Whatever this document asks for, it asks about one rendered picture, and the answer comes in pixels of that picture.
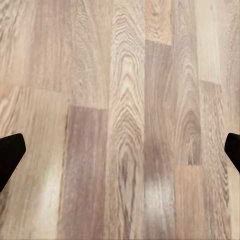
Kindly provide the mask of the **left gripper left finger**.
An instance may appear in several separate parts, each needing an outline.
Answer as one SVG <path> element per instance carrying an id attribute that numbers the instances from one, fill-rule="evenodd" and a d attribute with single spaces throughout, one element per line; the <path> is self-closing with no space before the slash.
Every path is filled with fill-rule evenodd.
<path id="1" fill-rule="evenodd" d="M 26 145 L 21 133 L 0 138 L 0 193 L 25 152 Z"/>

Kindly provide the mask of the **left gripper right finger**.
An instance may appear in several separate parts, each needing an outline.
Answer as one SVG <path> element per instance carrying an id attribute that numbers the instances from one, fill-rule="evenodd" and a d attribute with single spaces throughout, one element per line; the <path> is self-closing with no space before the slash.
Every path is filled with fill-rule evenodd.
<path id="1" fill-rule="evenodd" d="M 228 134 L 225 141 L 224 151 L 240 172 L 240 134 Z"/>

